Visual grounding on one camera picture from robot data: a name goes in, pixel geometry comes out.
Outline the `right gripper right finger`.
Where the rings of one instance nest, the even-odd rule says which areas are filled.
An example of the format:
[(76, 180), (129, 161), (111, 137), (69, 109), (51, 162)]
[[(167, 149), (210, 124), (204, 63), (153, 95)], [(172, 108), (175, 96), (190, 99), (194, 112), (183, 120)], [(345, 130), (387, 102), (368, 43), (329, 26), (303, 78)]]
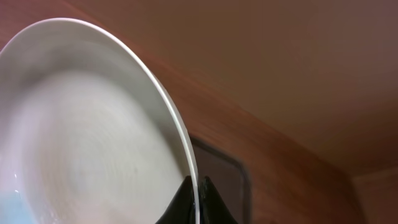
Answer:
[(199, 186), (201, 224), (238, 224), (208, 176)]

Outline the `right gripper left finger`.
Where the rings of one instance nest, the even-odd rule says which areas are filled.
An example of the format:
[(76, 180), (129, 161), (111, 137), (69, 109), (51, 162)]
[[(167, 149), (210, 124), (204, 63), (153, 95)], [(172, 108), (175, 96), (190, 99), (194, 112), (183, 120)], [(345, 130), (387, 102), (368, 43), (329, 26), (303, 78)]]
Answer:
[(172, 201), (156, 224), (195, 224), (192, 178), (186, 176)]

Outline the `white plate top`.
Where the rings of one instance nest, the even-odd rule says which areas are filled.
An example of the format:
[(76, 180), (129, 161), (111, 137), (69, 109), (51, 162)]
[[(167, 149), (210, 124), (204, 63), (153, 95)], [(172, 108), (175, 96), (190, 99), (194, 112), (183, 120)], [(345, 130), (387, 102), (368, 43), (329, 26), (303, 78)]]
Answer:
[(118, 38), (53, 18), (1, 50), (1, 222), (156, 223), (198, 171), (167, 90)]

